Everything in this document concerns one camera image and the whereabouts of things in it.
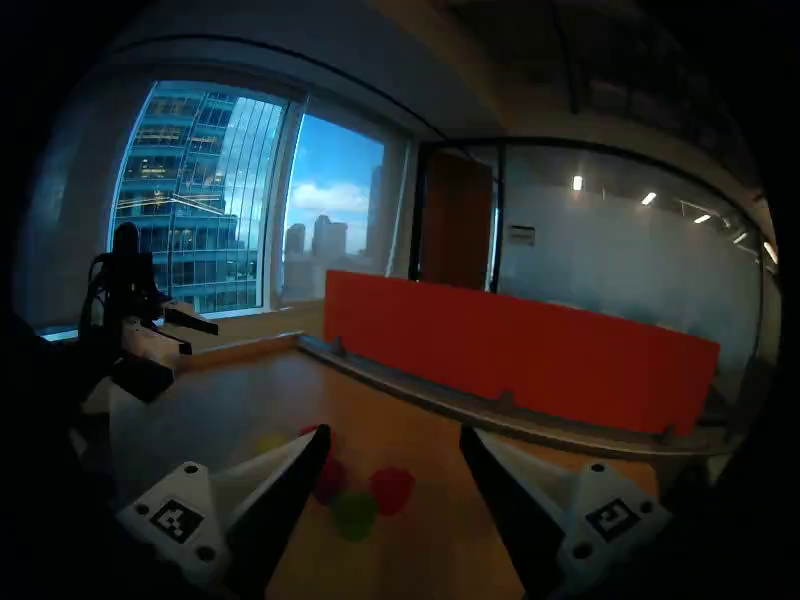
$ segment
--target sky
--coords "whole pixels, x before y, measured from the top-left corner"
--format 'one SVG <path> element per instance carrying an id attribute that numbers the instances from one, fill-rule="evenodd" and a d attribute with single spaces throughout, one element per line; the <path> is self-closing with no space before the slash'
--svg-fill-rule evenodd
<path id="1" fill-rule="evenodd" d="M 383 163 L 383 145 L 349 129 L 305 115 L 292 170 L 286 227 L 306 226 L 311 249 L 314 221 L 327 215 L 347 223 L 347 252 L 366 247 L 372 172 Z"/>

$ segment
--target frosted glass wall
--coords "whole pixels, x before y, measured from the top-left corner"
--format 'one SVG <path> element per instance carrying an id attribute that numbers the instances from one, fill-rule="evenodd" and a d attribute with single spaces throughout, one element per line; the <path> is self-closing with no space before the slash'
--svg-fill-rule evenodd
<path id="1" fill-rule="evenodd" d="M 741 373 L 758 326 L 756 233 L 720 199 L 652 167 L 573 151 L 539 159 L 552 152 L 564 151 L 508 149 L 498 292 L 714 340 L 719 372 Z M 644 205 L 648 191 L 657 197 Z M 513 225 L 534 227 L 534 244 L 511 241 Z"/>

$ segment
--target wooden desk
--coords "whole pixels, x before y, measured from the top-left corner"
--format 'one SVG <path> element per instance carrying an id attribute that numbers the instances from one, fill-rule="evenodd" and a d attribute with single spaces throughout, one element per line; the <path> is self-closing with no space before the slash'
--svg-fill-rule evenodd
<path id="1" fill-rule="evenodd" d="M 460 423 L 325 366 L 294 349 L 291 337 L 258 344 L 189 359 L 173 388 L 146 407 L 146 426 L 141 406 L 115 411 L 117 469 L 129 494 L 184 460 L 221 469 L 257 454 L 265 435 L 291 438 L 328 423 L 349 490 L 366 491 L 370 475 L 386 466 L 407 469 L 416 487 L 401 514 L 378 516 L 357 543 L 342 539 L 328 508 L 309 499 L 267 598 L 522 598 L 459 451 Z M 592 460 L 513 443 L 568 469 Z M 608 462 L 656 495 L 649 465 Z"/>

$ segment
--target glass window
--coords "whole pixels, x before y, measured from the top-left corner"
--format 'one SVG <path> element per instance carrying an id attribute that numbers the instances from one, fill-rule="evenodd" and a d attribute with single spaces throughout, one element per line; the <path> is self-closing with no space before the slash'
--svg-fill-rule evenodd
<path id="1" fill-rule="evenodd" d="M 397 146 L 389 135 L 303 117 L 284 223 L 284 302 L 323 297 L 328 269 L 385 273 L 399 177 L 387 184 L 384 171 Z"/>
<path id="2" fill-rule="evenodd" d="M 182 151 L 167 155 L 153 148 L 151 155 L 124 158 L 112 225 L 116 229 L 130 221 L 138 227 L 141 249 L 154 253 L 161 291 L 189 298 L 200 312 L 257 306 L 261 282 L 254 279 L 263 272 L 259 233 L 266 227 L 264 203 L 288 102 L 256 99 L 247 90 L 221 95 L 209 92 L 208 84 L 190 87 L 186 82 L 155 85 L 132 147 Z M 221 100 L 225 110 L 218 108 Z M 188 118 L 185 125 L 164 125 L 159 122 L 164 116 Z M 207 127 L 198 129 L 201 124 L 222 130 L 210 135 Z M 219 260 L 219 250 L 233 252 L 223 252 Z M 228 285 L 241 286 L 241 294 L 238 288 L 215 288 L 237 279 L 241 283 Z"/>

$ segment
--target window frame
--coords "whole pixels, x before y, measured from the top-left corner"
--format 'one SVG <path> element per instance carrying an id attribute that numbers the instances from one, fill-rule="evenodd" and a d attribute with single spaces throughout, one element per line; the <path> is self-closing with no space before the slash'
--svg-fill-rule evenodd
<path id="1" fill-rule="evenodd" d="M 392 157 L 394 159 L 399 157 L 400 160 L 397 161 L 399 164 L 391 167 L 393 171 L 397 171 L 394 175 L 398 177 L 397 183 L 399 184 L 399 186 L 394 186 L 399 189 L 399 197 L 396 199 L 397 223 L 395 223 L 393 231 L 387 232 L 387 235 L 392 238 L 388 242 L 387 256 L 390 261 L 393 260 L 395 246 L 398 243 L 397 225 L 402 220 L 401 212 L 405 204 L 404 190 L 406 190 L 408 178 L 413 176 L 413 173 L 408 169 L 408 152 L 413 146 L 413 138 L 402 127 L 381 115 L 372 114 L 368 109 L 354 105 L 346 98 L 333 96 L 316 89 L 312 90 L 311 86 L 304 89 L 246 72 L 234 72 L 224 68 L 204 66 L 161 66 L 152 72 L 149 79 L 150 86 L 147 95 L 143 98 L 140 112 L 131 127 L 128 143 L 123 150 L 120 169 L 117 173 L 105 240 L 105 246 L 109 251 L 113 241 L 116 205 L 124 181 L 125 167 L 127 166 L 125 158 L 131 154 L 132 148 L 135 147 L 136 133 L 142 121 L 151 114 L 148 109 L 154 92 L 156 92 L 156 85 L 159 82 L 170 82 L 174 85 L 176 99 L 180 99 L 180 88 L 185 85 L 186 89 L 191 92 L 205 91 L 208 93 L 227 94 L 228 96 L 243 96 L 285 106 L 285 114 L 282 116 L 282 122 L 276 134 L 275 156 L 272 159 L 273 164 L 270 172 L 267 174 L 268 184 L 265 187 L 262 198 L 262 213 L 260 216 L 262 226 L 259 228 L 258 244 L 256 246 L 256 255 L 259 259 L 256 268 L 256 281 L 259 282 L 255 286 L 256 306 L 243 309 L 198 312 L 201 312 L 206 318 L 221 318 L 273 312 L 290 306 L 300 308 L 320 305 L 323 302 L 323 299 L 316 298 L 285 303 L 281 297 L 284 221 L 288 207 L 291 176 L 300 127 L 306 114 L 365 135 L 383 143 L 387 148 L 391 145 L 398 150 L 395 153 L 397 156 L 392 155 Z M 225 108 L 219 108 L 221 118 Z M 387 264 L 385 274 L 388 275 L 392 271 L 392 265 Z"/>

